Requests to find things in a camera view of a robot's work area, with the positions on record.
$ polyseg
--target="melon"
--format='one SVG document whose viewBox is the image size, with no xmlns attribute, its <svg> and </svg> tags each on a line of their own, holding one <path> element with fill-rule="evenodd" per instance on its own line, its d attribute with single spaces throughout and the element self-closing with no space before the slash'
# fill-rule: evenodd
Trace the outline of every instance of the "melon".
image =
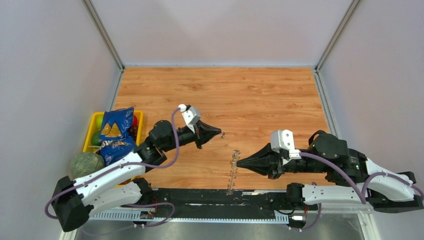
<svg viewBox="0 0 424 240">
<path fill-rule="evenodd" d="M 103 157 L 94 152 L 82 152 L 70 162 L 70 170 L 74 178 L 87 176 L 104 167 Z"/>
</svg>

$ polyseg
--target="red fruit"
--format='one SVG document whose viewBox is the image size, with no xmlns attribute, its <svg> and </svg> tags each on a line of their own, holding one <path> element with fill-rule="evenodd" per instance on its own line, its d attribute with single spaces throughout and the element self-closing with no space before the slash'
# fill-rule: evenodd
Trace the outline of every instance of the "red fruit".
<svg viewBox="0 0 424 240">
<path fill-rule="evenodd" d="M 131 126 L 137 126 L 139 124 L 139 120 L 137 119 L 136 115 L 133 116 L 132 118 L 132 124 Z"/>
</svg>

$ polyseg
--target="wooden tabletop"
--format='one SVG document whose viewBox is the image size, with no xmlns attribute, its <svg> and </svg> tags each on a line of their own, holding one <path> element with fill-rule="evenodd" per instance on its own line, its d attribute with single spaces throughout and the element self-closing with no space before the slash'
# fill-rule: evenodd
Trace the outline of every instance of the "wooden tabletop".
<svg viewBox="0 0 424 240">
<path fill-rule="evenodd" d="M 197 149 L 180 148 L 176 163 L 143 175 L 154 188 L 226 189 L 234 150 L 246 158 L 270 142 L 270 133 L 288 129 L 296 148 L 306 148 L 317 130 L 328 131 L 310 68 L 128 67 L 115 109 L 134 107 L 145 114 L 146 136 L 159 120 L 171 120 L 179 104 L 192 105 L 201 120 L 222 129 Z M 184 121 L 179 114 L 177 127 Z M 173 159 L 175 150 L 166 153 Z M 271 180 L 247 169 L 235 174 L 235 189 L 286 189 L 289 183 L 330 185 L 324 174 L 286 173 Z"/>
</svg>

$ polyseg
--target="green fruit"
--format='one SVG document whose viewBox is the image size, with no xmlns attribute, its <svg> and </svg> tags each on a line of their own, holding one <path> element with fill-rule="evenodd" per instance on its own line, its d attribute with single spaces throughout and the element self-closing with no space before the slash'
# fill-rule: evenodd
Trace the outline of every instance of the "green fruit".
<svg viewBox="0 0 424 240">
<path fill-rule="evenodd" d="M 103 115 L 95 118 L 95 126 L 97 127 L 98 130 L 102 128 L 102 122 L 103 122 Z"/>
<path fill-rule="evenodd" d="M 91 137 L 91 144 L 93 146 L 100 146 L 102 142 L 100 142 L 100 131 L 96 131 Z"/>
<path fill-rule="evenodd" d="M 103 157 L 94 152 L 78 154 L 70 162 L 70 171 L 74 178 L 81 178 L 105 167 Z"/>
</svg>

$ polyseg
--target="blue chip bag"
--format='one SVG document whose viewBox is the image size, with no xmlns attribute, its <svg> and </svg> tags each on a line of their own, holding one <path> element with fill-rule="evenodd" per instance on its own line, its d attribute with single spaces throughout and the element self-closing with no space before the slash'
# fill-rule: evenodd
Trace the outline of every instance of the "blue chip bag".
<svg viewBox="0 0 424 240">
<path fill-rule="evenodd" d="M 100 149 L 100 155 L 104 159 L 104 166 L 109 166 L 122 159 L 133 151 L 136 146 L 136 142 L 130 136 L 120 140 L 104 140 Z"/>
<path fill-rule="evenodd" d="M 133 118 L 134 107 L 105 112 L 101 122 L 100 141 L 127 138 L 128 129 L 133 124 Z"/>
</svg>

